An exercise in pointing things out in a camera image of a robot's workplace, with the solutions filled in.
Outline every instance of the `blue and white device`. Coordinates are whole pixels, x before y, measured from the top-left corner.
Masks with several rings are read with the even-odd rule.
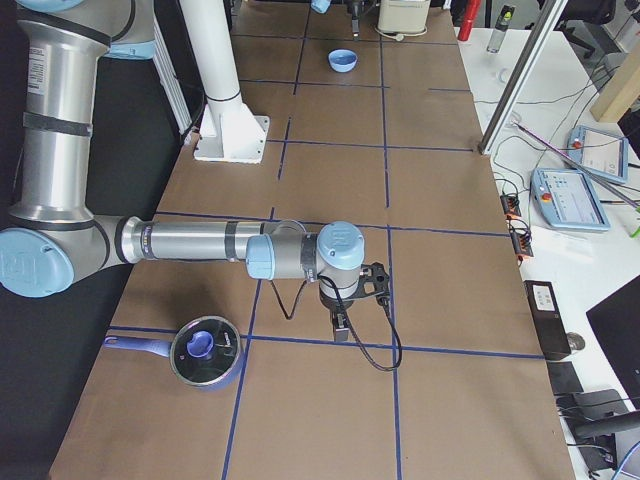
[[[611,228],[591,181],[578,170],[536,168],[531,191],[553,228],[587,232]]]
[[[591,173],[623,185],[629,178],[629,140],[584,125],[569,134],[567,155]]]

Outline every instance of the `label sticker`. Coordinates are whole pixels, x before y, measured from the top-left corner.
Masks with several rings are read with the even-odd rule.
[[[538,310],[546,312],[555,312],[553,298],[551,298],[551,289],[542,285],[533,286],[533,296],[536,300]]]
[[[47,52],[44,48],[29,49],[27,92],[44,95],[47,78]]]

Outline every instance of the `office chair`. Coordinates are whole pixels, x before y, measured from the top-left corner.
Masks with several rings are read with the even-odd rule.
[[[545,0],[538,0],[540,8],[544,5]],[[613,19],[616,13],[616,0],[569,0],[567,2],[560,21],[556,25],[555,30],[564,33],[565,38],[574,45],[586,48],[587,53],[584,58],[590,58],[596,51],[595,47],[578,38],[573,33],[575,27],[568,27],[567,22],[570,20],[582,20],[593,25],[605,25]]]

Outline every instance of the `brown tile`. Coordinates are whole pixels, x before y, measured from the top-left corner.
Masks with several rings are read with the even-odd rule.
[[[220,478],[237,385],[201,392],[182,383],[167,358],[103,348],[50,478]]]
[[[267,115],[269,140],[284,140],[289,117],[293,114],[293,85],[269,82],[240,82],[242,100],[254,115]]]
[[[381,148],[288,144],[276,218],[386,224]]]
[[[353,50],[358,55],[358,63],[350,72],[338,73],[329,65],[327,56],[329,52],[343,48]],[[307,40],[302,54],[300,81],[380,85],[380,45],[347,40]]]
[[[379,35],[374,30],[374,26],[377,23],[378,16],[375,12],[371,12],[360,20],[360,41],[378,41]],[[307,37],[353,40],[351,14],[347,13],[347,6],[331,5],[325,14],[311,12],[309,27],[307,28]]]
[[[143,260],[134,267],[111,324],[178,330],[203,315],[219,315],[247,333],[255,295],[256,281],[244,263]]]
[[[289,139],[382,145],[380,89],[300,85]]]
[[[253,341],[227,478],[395,478],[392,382],[355,347]]]
[[[319,227],[310,228],[318,231]],[[365,237],[365,263],[380,262],[388,268],[387,234],[384,230],[362,228]],[[279,280],[276,286],[285,304],[291,311],[293,302],[300,286],[297,280]],[[309,338],[318,340],[333,340],[333,329],[329,319],[329,311],[320,303],[318,285],[307,285],[293,320],[287,321],[277,304],[271,286],[263,282],[256,308],[256,319],[253,333],[289,338]],[[362,299],[354,302],[348,310],[349,318],[355,326],[356,332],[365,343],[391,343],[391,331],[382,309],[375,299]],[[386,363],[386,357],[380,357],[380,352],[374,350],[372,355]]]
[[[469,90],[458,45],[385,43],[384,84],[406,90]]]
[[[295,81],[302,40],[232,37],[231,44],[240,80]]]
[[[574,479],[540,360],[406,352],[403,477]]]
[[[540,354],[509,238],[394,231],[391,245],[404,344]]]
[[[507,232],[489,157],[404,149],[387,156],[391,225]]]
[[[427,15],[427,33],[417,37],[404,37],[402,43],[449,43],[458,44],[453,30],[451,13],[441,8],[430,8]],[[383,42],[395,42],[395,39],[382,37]]]
[[[282,144],[267,143],[260,164],[204,162],[183,152],[159,211],[269,218]]]
[[[482,139],[468,92],[386,90],[387,144],[475,150]]]
[[[309,4],[245,0],[231,34],[302,37],[308,14]]]

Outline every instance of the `blue pot handle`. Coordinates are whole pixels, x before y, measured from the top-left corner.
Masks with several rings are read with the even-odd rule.
[[[166,340],[153,340],[151,338],[116,337],[110,335],[105,337],[102,344],[108,348],[151,352],[161,357],[168,357],[171,352],[171,342],[167,342]]]

